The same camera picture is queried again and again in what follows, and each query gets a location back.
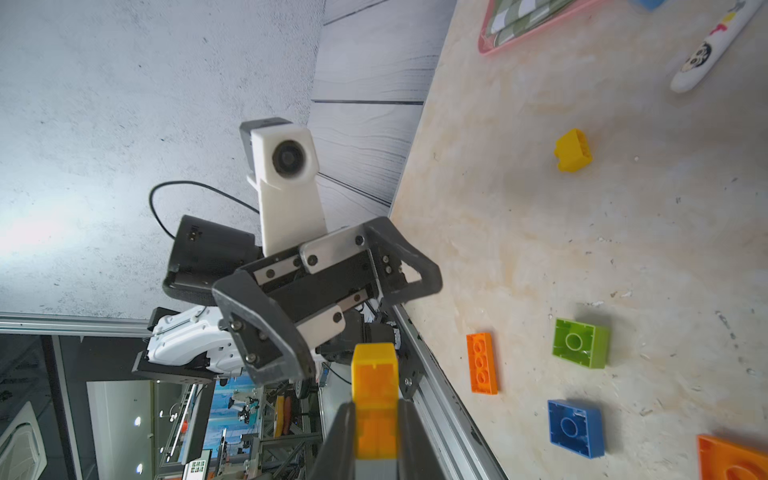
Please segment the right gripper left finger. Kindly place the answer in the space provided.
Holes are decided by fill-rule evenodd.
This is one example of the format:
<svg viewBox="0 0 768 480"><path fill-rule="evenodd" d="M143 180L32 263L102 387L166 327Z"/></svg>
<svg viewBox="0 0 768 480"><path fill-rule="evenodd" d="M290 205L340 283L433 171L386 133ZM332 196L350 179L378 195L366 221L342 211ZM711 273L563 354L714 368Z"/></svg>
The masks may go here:
<svg viewBox="0 0 768 480"><path fill-rule="evenodd" d="M341 405L309 475L310 480L353 480L356 462L356 407Z"/></svg>

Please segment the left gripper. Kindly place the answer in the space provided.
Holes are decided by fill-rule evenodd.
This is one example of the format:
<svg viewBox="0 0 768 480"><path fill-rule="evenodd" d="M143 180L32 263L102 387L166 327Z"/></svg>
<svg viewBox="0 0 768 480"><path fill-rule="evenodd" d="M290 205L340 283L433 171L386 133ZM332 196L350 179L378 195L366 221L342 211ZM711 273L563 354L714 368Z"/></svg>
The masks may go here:
<svg viewBox="0 0 768 480"><path fill-rule="evenodd" d="M253 262L251 274L238 270L216 281L212 294L220 326L232 335L257 386L314 376L309 347L363 342L364 321L356 308L377 293L375 276L386 307L443 288L439 266L387 217Z"/></svg>

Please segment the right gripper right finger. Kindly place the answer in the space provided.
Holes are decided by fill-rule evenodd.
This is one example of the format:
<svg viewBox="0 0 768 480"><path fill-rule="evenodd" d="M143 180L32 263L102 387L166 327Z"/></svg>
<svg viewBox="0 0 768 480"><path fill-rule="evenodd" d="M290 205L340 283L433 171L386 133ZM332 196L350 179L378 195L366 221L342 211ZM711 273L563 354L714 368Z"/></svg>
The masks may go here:
<svg viewBox="0 0 768 480"><path fill-rule="evenodd" d="M398 401L397 478L445 480L446 476L412 401Z"/></svg>

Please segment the yellow lego brick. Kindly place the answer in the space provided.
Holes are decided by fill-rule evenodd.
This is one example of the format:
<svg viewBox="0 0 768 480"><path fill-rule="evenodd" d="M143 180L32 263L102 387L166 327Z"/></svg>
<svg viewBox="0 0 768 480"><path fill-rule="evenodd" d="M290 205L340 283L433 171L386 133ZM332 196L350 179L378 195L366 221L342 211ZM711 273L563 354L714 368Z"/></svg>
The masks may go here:
<svg viewBox="0 0 768 480"><path fill-rule="evenodd" d="M393 343L355 347L351 363L357 460L397 457L399 364Z"/></svg>
<svg viewBox="0 0 768 480"><path fill-rule="evenodd" d="M556 141L554 155L561 172L576 172L593 161L586 135L579 129L570 130Z"/></svg>

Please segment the orange lego brick front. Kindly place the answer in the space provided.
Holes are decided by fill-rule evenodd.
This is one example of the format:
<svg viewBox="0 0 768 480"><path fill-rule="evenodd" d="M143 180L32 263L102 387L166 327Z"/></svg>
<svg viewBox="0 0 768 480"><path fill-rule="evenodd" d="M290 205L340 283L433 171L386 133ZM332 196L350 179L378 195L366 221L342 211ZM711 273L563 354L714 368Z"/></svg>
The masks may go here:
<svg viewBox="0 0 768 480"><path fill-rule="evenodd" d="M471 391L476 394L497 395L499 389L491 334L468 334L466 342Z"/></svg>

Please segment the orange lego brick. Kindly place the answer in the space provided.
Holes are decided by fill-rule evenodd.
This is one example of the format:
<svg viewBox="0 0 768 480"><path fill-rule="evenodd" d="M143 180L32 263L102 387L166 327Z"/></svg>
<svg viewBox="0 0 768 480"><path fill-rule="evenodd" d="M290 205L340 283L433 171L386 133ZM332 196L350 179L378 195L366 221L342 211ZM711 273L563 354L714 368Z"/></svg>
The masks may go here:
<svg viewBox="0 0 768 480"><path fill-rule="evenodd" d="M468 334L466 342L471 391L476 394L497 395L499 389L491 334Z"/></svg>
<svg viewBox="0 0 768 480"><path fill-rule="evenodd" d="M767 480L767 454L713 436L698 435L701 480Z"/></svg>

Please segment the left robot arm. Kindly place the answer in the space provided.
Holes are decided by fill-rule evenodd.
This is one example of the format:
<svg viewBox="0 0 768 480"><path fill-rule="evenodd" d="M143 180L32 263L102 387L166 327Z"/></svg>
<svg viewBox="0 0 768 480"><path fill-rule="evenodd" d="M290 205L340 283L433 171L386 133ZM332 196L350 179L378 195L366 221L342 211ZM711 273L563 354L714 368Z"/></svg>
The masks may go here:
<svg viewBox="0 0 768 480"><path fill-rule="evenodd" d="M266 255L253 235L185 217L164 292L186 311L157 308L133 372L204 384L247 375L257 385L305 380L318 359L347 363L361 343L391 341L391 326L360 312L438 293L436 263L386 217Z"/></svg>

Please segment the blue small lego brick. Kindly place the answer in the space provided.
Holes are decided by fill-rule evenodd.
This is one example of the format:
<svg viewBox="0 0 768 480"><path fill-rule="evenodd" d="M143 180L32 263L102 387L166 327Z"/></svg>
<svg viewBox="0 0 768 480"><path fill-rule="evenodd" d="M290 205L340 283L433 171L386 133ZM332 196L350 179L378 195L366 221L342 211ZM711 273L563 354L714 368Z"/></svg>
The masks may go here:
<svg viewBox="0 0 768 480"><path fill-rule="evenodd" d="M605 455L600 409L566 400L548 400L547 409L551 444L588 459Z"/></svg>

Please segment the lime green lego brick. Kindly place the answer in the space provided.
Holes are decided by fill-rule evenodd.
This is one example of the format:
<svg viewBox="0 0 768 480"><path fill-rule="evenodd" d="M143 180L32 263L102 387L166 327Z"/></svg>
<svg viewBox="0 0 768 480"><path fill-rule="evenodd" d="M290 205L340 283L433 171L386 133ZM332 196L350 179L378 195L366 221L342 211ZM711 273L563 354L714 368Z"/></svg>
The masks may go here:
<svg viewBox="0 0 768 480"><path fill-rule="evenodd" d="M610 336L608 327L557 318L552 355L588 369L604 369Z"/></svg>

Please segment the pink tray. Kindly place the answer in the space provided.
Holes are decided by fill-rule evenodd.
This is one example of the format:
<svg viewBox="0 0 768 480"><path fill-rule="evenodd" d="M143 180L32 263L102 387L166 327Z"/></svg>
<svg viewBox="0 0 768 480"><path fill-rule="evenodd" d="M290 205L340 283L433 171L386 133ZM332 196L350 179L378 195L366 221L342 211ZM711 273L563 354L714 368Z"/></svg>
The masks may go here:
<svg viewBox="0 0 768 480"><path fill-rule="evenodd" d="M490 55L601 4L604 1L489 1L478 37L478 52Z"/></svg>

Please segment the green checkered cloth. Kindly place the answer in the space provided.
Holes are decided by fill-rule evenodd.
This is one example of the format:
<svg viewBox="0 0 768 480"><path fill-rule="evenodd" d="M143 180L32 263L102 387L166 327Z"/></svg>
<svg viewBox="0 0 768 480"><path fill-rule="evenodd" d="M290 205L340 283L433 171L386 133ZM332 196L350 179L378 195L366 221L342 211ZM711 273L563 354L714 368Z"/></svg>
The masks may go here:
<svg viewBox="0 0 768 480"><path fill-rule="evenodd" d="M513 37L527 33L574 3L574 0L491 1L491 16L485 34Z"/></svg>

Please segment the metal spoon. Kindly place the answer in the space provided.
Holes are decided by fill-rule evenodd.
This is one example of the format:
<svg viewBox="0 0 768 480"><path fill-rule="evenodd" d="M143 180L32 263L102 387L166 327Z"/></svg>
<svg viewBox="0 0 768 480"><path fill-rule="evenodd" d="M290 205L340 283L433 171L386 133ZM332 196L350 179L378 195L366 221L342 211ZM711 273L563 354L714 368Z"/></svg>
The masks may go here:
<svg viewBox="0 0 768 480"><path fill-rule="evenodd" d="M695 88L763 4L763 0L735 1L674 75L670 84L671 91L682 94Z"/></svg>

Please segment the aluminium front rail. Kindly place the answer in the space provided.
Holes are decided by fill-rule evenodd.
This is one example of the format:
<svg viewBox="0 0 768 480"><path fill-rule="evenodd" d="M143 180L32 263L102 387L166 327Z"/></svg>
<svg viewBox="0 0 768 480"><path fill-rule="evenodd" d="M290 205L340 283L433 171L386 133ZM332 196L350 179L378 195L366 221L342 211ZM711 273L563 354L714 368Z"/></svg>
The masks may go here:
<svg viewBox="0 0 768 480"><path fill-rule="evenodd" d="M480 429L402 306L391 309L401 335L400 390L415 403L430 448L448 479L505 479Z"/></svg>

